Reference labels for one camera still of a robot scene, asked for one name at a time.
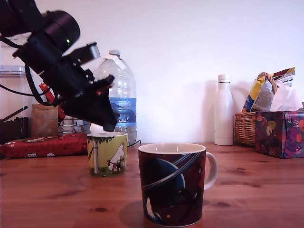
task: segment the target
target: wicker basket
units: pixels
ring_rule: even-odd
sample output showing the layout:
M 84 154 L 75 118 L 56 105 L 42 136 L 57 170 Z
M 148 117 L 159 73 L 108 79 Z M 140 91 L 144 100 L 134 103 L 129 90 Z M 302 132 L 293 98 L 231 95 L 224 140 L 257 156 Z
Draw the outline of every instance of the wicker basket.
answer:
M 259 74 L 258 78 L 265 76 L 272 85 L 273 93 L 277 91 L 277 85 L 268 73 Z M 244 145 L 254 147 L 256 144 L 256 113 L 238 113 L 234 126 L 236 139 Z

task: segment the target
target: brown paper bag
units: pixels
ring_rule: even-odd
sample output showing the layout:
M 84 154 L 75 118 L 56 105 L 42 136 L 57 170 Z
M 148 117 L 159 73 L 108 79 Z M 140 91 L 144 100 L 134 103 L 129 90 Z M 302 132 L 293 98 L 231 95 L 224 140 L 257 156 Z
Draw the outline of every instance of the brown paper bag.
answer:
M 58 106 L 32 105 L 32 138 L 58 135 Z

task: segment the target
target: water bottle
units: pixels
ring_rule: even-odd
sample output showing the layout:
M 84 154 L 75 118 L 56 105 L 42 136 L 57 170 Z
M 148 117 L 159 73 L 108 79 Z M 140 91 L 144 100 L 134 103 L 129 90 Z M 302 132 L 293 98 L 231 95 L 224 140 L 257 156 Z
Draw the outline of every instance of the water bottle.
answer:
M 233 145 L 233 100 L 228 75 L 218 76 L 218 92 L 214 109 L 214 143 Z
M 120 58 L 119 50 L 110 50 L 105 61 L 94 72 L 96 79 L 109 74 L 115 77 L 114 86 L 109 90 L 113 110 L 119 113 L 115 132 L 128 133 L 128 145 L 136 142 L 136 82 L 132 70 Z

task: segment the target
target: white insulated bottle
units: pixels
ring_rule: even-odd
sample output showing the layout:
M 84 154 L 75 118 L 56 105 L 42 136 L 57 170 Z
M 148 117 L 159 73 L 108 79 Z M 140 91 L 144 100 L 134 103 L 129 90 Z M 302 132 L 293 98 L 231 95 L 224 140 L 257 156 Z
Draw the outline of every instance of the white insulated bottle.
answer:
M 214 108 L 214 144 L 233 145 L 233 119 L 229 75 L 219 75 Z

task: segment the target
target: floral tissue box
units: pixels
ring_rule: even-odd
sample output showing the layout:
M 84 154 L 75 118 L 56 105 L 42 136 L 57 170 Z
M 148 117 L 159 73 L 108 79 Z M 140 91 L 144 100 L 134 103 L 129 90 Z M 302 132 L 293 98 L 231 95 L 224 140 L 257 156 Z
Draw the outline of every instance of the floral tissue box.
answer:
M 304 112 L 256 112 L 256 151 L 277 158 L 304 157 Z

